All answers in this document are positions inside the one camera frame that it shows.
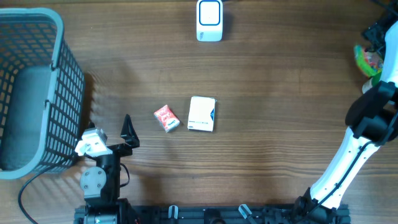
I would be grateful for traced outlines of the Haribo worms candy bag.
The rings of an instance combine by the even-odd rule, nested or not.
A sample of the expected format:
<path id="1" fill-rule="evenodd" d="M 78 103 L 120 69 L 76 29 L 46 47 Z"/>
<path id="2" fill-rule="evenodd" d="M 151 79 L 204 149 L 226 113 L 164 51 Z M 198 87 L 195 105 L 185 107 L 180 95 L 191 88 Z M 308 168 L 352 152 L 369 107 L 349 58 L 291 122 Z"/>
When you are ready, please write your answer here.
<path id="1" fill-rule="evenodd" d="M 361 45 L 355 45 L 353 51 L 356 65 L 366 77 L 381 74 L 384 61 L 377 53 L 367 52 Z"/>

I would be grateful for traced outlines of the red white tissue pack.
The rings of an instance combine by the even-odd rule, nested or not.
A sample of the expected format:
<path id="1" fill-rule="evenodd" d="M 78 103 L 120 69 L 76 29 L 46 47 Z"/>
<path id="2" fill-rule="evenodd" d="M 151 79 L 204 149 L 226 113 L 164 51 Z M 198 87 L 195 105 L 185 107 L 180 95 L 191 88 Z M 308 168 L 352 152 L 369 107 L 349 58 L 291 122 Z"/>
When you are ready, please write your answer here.
<path id="1" fill-rule="evenodd" d="M 155 111 L 154 116 L 166 133 L 175 129 L 180 124 L 180 120 L 176 117 L 168 105 L 164 105 Z"/>

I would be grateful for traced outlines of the white cardboard box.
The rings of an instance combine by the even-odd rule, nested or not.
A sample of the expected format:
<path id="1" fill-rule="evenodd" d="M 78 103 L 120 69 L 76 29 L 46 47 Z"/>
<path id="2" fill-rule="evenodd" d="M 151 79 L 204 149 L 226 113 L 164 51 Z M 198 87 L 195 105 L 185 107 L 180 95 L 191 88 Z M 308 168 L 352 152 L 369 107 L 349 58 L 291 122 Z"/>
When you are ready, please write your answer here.
<path id="1" fill-rule="evenodd" d="M 190 100 L 187 128 L 190 130 L 213 132 L 216 99 L 193 96 Z"/>

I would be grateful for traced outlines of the green lid spice jar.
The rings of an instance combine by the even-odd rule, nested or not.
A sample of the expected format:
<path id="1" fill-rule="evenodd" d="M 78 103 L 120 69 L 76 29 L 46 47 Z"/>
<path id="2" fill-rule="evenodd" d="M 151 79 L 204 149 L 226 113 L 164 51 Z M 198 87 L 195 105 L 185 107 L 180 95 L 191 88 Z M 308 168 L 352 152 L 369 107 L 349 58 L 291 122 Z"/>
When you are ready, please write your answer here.
<path id="1" fill-rule="evenodd" d="M 363 86 L 362 92 L 365 94 L 368 90 L 370 90 L 373 86 L 377 85 L 380 81 L 381 73 L 372 76 Z"/>

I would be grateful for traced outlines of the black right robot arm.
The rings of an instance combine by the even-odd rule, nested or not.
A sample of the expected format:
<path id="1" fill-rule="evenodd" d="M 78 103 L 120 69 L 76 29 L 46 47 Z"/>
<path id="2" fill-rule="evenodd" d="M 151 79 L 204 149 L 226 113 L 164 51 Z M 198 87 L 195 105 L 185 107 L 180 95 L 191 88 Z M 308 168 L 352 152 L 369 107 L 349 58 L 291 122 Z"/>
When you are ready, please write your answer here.
<path id="1" fill-rule="evenodd" d="M 337 209 L 361 167 L 377 150 L 397 137 L 397 113 L 385 109 L 397 104 L 397 24 L 384 38 L 386 54 L 376 85 L 348 110 L 344 139 L 323 175 L 299 197 L 290 213 L 292 223 L 338 223 Z"/>

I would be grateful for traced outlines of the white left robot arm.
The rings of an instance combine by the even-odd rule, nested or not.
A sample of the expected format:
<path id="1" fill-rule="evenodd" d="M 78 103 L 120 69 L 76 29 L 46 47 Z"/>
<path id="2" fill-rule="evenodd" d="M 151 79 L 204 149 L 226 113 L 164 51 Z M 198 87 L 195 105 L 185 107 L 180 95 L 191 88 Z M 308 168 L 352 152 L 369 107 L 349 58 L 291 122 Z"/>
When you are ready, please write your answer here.
<path id="1" fill-rule="evenodd" d="M 80 178 L 85 205 L 77 208 L 74 223 L 79 224 L 139 224 L 137 212 L 128 199 L 120 197 L 120 189 L 127 186 L 121 183 L 121 169 L 126 168 L 121 158 L 130 156 L 132 150 L 140 146 L 133 128 L 131 117 L 124 117 L 120 137 L 123 143 L 106 145 L 107 135 L 94 123 L 83 132 L 75 152 L 96 162 L 85 170 Z"/>

